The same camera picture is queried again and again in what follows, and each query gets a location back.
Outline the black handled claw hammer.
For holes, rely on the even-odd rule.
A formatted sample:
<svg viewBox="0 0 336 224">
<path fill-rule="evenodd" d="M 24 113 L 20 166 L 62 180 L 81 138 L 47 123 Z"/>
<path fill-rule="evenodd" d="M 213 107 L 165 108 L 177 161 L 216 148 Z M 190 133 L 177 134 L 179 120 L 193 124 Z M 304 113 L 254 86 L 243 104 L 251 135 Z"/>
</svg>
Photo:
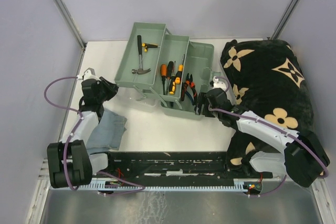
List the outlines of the black handled claw hammer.
<svg viewBox="0 0 336 224">
<path fill-rule="evenodd" d="M 132 74 L 146 74 L 151 71 L 150 68 L 143 69 L 143 57 L 142 57 L 142 37 L 141 35 L 137 35 L 137 47 L 138 47 L 138 56 L 139 56 L 139 67 L 138 69 L 132 69 Z"/>
</svg>

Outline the blue handled pliers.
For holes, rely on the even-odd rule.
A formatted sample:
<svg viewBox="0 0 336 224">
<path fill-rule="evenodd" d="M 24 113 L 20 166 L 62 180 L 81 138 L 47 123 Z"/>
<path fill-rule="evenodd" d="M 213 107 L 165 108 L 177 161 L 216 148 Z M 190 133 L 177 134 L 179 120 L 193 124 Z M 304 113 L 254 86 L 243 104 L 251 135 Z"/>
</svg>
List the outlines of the blue handled pliers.
<svg viewBox="0 0 336 224">
<path fill-rule="evenodd" d="M 190 94 L 188 92 L 188 90 L 187 90 L 188 88 L 191 89 L 191 91 L 192 91 L 193 94 Z M 195 84 L 193 82 L 191 82 L 191 83 L 183 82 L 182 83 L 181 101 L 184 101 L 185 97 L 189 98 L 189 100 L 191 101 L 192 105 L 195 105 L 197 103 L 198 95 L 197 95 L 197 91 L 195 89 Z"/>
</svg>

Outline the small yellow black screwdriver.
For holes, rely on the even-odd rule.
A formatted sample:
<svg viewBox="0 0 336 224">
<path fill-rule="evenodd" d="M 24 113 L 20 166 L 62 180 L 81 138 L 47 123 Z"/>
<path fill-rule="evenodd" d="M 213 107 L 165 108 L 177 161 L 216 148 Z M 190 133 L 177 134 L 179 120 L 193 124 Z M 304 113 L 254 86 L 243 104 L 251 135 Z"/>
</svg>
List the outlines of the small yellow black screwdriver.
<svg viewBox="0 0 336 224">
<path fill-rule="evenodd" d="M 169 94 L 174 94 L 175 93 L 175 66 L 176 66 L 176 61 L 174 61 L 174 70 L 173 70 L 173 74 L 171 77 L 171 81 L 169 84 Z"/>
</svg>

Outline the orange black pliers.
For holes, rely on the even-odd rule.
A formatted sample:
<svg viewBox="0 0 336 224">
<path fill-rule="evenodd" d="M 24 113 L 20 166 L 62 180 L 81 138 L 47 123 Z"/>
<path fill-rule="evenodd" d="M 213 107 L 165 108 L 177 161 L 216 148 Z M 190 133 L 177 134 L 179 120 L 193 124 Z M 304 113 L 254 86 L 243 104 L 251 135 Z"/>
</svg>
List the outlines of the orange black pliers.
<svg viewBox="0 0 336 224">
<path fill-rule="evenodd" d="M 187 88 L 190 88 L 192 90 L 192 92 L 193 92 L 192 100 L 193 100 L 194 104 L 196 104 L 197 99 L 198 99 L 198 95 L 197 95 L 197 91 L 196 91 L 196 88 L 195 88 L 195 83 L 193 82 L 193 75 L 189 74 L 189 73 L 187 73 L 186 80 L 182 84 L 181 101 L 184 101 L 184 99 L 185 99 L 185 95 L 187 93 Z"/>
</svg>

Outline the orange black nut driver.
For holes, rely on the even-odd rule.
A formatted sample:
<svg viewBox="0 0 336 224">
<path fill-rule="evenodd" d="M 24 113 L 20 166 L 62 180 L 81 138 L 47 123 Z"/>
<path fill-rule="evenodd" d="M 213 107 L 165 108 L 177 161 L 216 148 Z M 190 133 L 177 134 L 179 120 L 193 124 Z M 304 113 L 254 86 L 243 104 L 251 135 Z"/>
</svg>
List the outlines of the orange black nut driver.
<svg viewBox="0 0 336 224">
<path fill-rule="evenodd" d="M 174 70 L 174 62 L 173 62 L 173 61 L 170 61 L 170 62 L 168 63 L 168 66 L 167 66 L 166 94 L 167 94 L 168 91 L 169 91 L 169 84 L 170 84 L 170 81 L 171 81 L 171 77 L 172 77 L 172 74 L 173 74 L 173 70 Z"/>
</svg>

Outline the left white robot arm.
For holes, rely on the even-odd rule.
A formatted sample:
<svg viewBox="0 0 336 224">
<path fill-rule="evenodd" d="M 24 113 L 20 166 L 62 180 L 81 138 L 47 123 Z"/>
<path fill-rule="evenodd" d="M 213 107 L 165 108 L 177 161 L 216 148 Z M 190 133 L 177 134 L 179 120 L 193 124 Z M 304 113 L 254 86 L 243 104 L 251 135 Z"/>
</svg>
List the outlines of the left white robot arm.
<svg viewBox="0 0 336 224">
<path fill-rule="evenodd" d="M 90 158 L 86 143 L 103 117 L 103 103 L 111 100 L 118 93 L 119 87 L 104 77 L 94 75 L 82 77 L 82 97 L 76 110 L 55 104 L 47 97 L 47 91 L 53 84 L 67 79 L 78 80 L 79 77 L 56 79 L 44 90 L 44 98 L 50 105 L 77 114 L 77 120 L 65 138 L 48 145 L 47 161 L 49 180 L 53 188 L 68 187 L 77 190 L 80 186 L 91 183 L 95 173 L 93 163 L 105 177 L 112 176 L 116 171 L 115 162 L 109 160 L 105 154 L 94 154 L 93 158 Z"/>
</svg>

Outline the orange handled screwdriver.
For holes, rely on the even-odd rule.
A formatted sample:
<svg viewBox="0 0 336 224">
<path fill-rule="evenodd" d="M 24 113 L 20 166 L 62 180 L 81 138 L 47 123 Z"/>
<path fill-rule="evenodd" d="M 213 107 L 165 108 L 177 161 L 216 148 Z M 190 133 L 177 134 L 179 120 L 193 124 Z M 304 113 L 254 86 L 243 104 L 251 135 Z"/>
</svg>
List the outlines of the orange handled screwdriver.
<svg viewBox="0 0 336 224">
<path fill-rule="evenodd" d="M 162 64 L 160 67 L 160 75 L 161 75 L 161 80 L 162 80 L 162 85 L 163 85 L 163 94 L 166 95 L 166 77 L 167 77 L 167 65 Z"/>
</svg>

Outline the green plastic tool box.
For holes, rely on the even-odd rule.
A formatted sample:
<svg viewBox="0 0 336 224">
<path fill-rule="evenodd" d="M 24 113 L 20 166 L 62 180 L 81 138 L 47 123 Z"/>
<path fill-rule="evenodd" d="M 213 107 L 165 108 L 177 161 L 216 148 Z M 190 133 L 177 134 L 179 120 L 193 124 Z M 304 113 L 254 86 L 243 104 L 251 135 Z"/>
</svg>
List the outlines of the green plastic tool box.
<svg viewBox="0 0 336 224">
<path fill-rule="evenodd" d="M 158 102 L 166 115 L 210 118 L 206 93 L 211 89 L 215 47 L 172 34 L 166 24 L 133 24 L 115 81 Z"/>
</svg>

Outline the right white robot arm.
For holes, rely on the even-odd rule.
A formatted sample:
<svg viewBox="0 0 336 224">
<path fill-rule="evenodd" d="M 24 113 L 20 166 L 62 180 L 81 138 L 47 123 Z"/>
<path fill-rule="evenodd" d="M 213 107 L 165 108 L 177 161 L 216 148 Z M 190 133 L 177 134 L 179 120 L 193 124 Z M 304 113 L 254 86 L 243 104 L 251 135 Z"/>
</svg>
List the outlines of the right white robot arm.
<svg viewBox="0 0 336 224">
<path fill-rule="evenodd" d="M 222 88 L 201 93 L 195 101 L 195 112 L 214 116 L 224 126 L 276 149 L 275 153 L 253 151 L 241 164 L 241 172 L 246 177 L 254 177 L 259 172 L 284 174 L 300 186 L 309 187 L 317 178 L 329 174 L 330 160 L 313 132 L 280 127 L 241 105 L 232 105 Z"/>
</svg>

